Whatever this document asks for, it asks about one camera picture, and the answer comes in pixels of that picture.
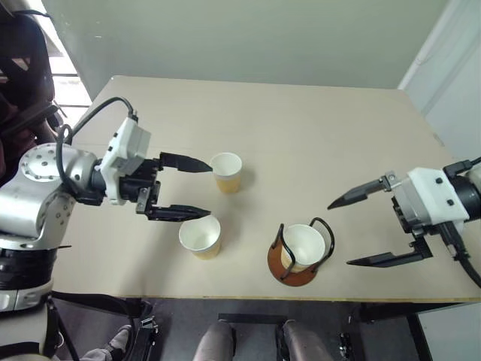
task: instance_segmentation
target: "paper cup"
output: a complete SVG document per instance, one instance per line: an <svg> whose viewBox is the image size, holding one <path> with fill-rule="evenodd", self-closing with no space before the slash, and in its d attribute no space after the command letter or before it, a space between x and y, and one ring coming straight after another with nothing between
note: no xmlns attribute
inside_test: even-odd
<svg viewBox="0 0 481 361"><path fill-rule="evenodd" d="M284 241L294 253L295 264L291 272L299 273L310 265L321 260L325 252L325 242L322 235L306 224L293 224L284 231ZM280 261L287 269L292 260L283 246Z"/></svg>
<svg viewBox="0 0 481 361"><path fill-rule="evenodd" d="M213 215L187 220L179 229L180 243L200 259L214 258L220 250L220 223Z"/></svg>
<svg viewBox="0 0 481 361"><path fill-rule="evenodd" d="M241 184L242 159L233 153L219 153L210 160L213 176L223 193L236 193Z"/></svg>

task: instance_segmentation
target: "person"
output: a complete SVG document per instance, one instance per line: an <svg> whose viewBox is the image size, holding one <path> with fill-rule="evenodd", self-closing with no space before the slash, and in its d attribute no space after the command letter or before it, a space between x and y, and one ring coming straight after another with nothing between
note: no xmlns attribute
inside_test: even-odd
<svg viewBox="0 0 481 361"><path fill-rule="evenodd" d="M321 338L302 323L287 320L282 331L291 361L334 361ZM193 361L232 361L234 355L235 331L219 320L202 336Z"/></svg>
<svg viewBox="0 0 481 361"><path fill-rule="evenodd" d="M117 334L102 348L88 351L80 358L80 361L122 361L126 356L131 339L131 327L125 325L119 328ZM53 361L60 361L57 356Z"/></svg>

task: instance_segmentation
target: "black wire handle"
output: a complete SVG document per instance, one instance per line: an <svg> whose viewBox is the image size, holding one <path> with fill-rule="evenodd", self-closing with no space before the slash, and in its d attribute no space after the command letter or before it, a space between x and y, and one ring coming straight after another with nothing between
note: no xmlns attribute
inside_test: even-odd
<svg viewBox="0 0 481 361"><path fill-rule="evenodd" d="M286 241L284 241L284 223L281 223L279 226L279 231L277 231L276 239L274 240L274 243L271 245L271 248L274 249L277 246L277 241L280 240L280 242L283 244L284 248L286 249L287 254L289 257L291 257L291 264L289 267L284 271L282 276L280 276L280 280L284 280L287 276L289 276L289 273L291 273L292 267L294 267L295 264L295 256L292 250L287 246Z"/></svg>
<svg viewBox="0 0 481 361"><path fill-rule="evenodd" d="M328 260L328 258L330 256L332 256L332 254L334 252L334 247L335 247L334 233L332 232L331 227L328 225L328 223L325 220L323 220L322 218L319 218L319 217L313 218L313 220L311 220L310 223L309 223L309 227L312 227L316 221L321 223L328 230L329 237L331 238L331 246L329 247L329 252L323 258L321 258L320 261L314 263L311 266L312 273L316 273L317 269L321 266L321 264L323 264L325 261Z"/></svg>

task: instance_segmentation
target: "floor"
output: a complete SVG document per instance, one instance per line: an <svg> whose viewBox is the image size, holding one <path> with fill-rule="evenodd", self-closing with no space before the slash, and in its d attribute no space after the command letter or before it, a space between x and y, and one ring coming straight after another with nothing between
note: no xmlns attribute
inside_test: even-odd
<svg viewBox="0 0 481 361"><path fill-rule="evenodd" d="M356 304L349 302L297 302L212 299L148 299L160 325L160 342L152 359L190 361L197 344L219 313L281 315L304 323L324 340L332 359L339 353L341 325L347 322ZM121 316L79 308L57 301L57 308L76 345L79 355L101 347L126 323ZM276 359L274 326L235 324L235 360L272 361ZM417 353L405 319L362 325L367 361L417 361ZM64 347L57 353L69 359Z"/></svg>

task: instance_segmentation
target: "table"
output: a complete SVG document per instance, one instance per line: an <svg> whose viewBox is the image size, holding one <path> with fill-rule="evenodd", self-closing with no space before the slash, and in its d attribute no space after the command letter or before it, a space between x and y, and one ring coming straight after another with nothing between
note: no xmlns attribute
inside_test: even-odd
<svg viewBox="0 0 481 361"><path fill-rule="evenodd" d="M139 123L152 132L149 157L180 153L205 161L231 151L244 161L242 189L225 195L210 173L159 173L160 204L209 209L222 227L222 249L212 260L180 245L178 223L157 223L135 206L77 205L55 264L55 289L115 296L304 299L388 302L466 302L480 290L453 262L439 237L434 254L409 265L365 268L346 261L410 251L390 195L327 211L349 188L386 171L441 168L452 157L395 89L353 89L200 80L113 77L92 106L125 96ZM115 104L74 139L102 156L126 116ZM288 287L268 270L267 252L280 223L324 218L334 230L334 255L308 285ZM463 233L481 269L479 223Z"/></svg>

